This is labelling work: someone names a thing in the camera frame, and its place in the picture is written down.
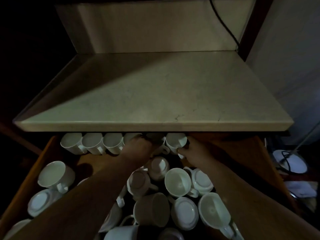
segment marble countertop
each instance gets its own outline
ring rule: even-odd
[[[284,131],[234,51],[77,55],[22,111],[25,131]]]

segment drawer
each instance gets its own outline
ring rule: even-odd
[[[291,199],[289,192],[272,164],[268,152],[259,137],[248,137],[247,134],[243,135],[238,133],[213,132],[194,132],[190,133],[190,135],[206,143],[217,159],[222,159],[227,155],[229,158],[259,175],[264,181],[278,189],[287,197],[287,202],[291,204],[291,208],[296,208],[294,201]],[[76,173],[73,185],[77,185],[82,179],[95,174],[101,168],[107,166],[108,158],[112,157],[108,154],[103,156],[93,154],[82,156],[73,155],[60,146],[60,139],[59,136],[53,136],[49,140],[42,154],[21,184],[12,202],[2,215],[0,221],[0,239],[4,237],[6,232],[10,230],[15,223],[30,218],[27,213],[27,205],[30,198],[43,189],[37,183],[38,175],[48,163],[52,161],[63,161],[73,168]],[[183,166],[191,166],[186,160],[182,160],[181,162]]]

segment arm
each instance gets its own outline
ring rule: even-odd
[[[130,174],[145,165],[154,146],[133,138],[106,168],[52,204],[10,240],[93,239]]]
[[[209,176],[244,239],[320,238],[317,229],[239,178],[193,137],[188,139],[189,149],[178,152]]]

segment hand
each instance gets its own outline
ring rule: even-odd
[[[190,142],[189,148],[178,148],[178,153],[185,156],[188,162],[199,168],[201,171],[207,166],[207,162],[213,160],[213,156],[201,142],[194,139],[192,136],[188,136]]]
[[[155,150],[155,145],[146,140],[142,135],[133,137],[122,149],[120,157],[133,163],[136,169],[145,165],[151,153]]]

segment open drawer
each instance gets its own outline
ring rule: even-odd
[[[213,132],[195,132],[190,133],[190,135],[202,142],[211,144],[213,149],[221,149],[231,159],[259,175],[268,184],[282,192],[282,194],[287,197],[287,201],[291,204],[291,207],[295,209],[294,201],[291,199],[282,179],[273,166],[266,148],[257,136],[248,137],[246,135],[243,137],[237,136],[235,138],[234,134]],[[10,230],[15,223],[20,220],[30,218],[27,213],[28,202],[35,193],[43,189],[37,183],[38,175],[48,163],[52,161],[63,161],[74,169],[76,174],[75,182],[73,184],[74,187],[82,179],[93,175],[101,168],[107,166],[108,158],[110,157],[112,156],[108,154],[86,154],[82,156],[73,155],[60,146],[59,136],[53,136],[31,168],[24,182],[21,184],[12,202],[4,212],[0,221],[0,239],[5,236],[6,232]],[[191,166],[186,160],[177,160],[176,162],[181,162],[182,165],[180,166]],[[133,204],[134,202],[129,203],[128,209],[133,207]]]

